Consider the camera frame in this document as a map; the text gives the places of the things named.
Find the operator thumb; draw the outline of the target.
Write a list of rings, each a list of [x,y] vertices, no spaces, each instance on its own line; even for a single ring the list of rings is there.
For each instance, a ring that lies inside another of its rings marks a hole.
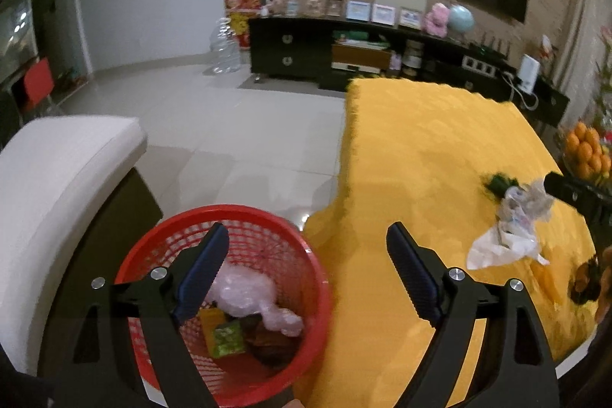
[[[305,408],[305,406],[298,399],[293,399],[286,403],[282,408]]]

